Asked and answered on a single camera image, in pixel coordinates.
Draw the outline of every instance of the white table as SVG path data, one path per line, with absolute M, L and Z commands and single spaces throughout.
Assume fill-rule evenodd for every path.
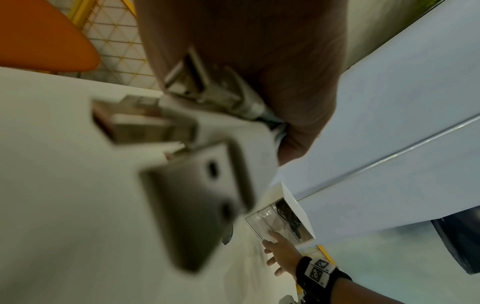
M 172 267 L 138 170 L 172 145 L 115 149 L 92 97 L 158 91 L 0 69 L 1 303 L 278 303 L 296 289 L 238 221 L 197 276 Z

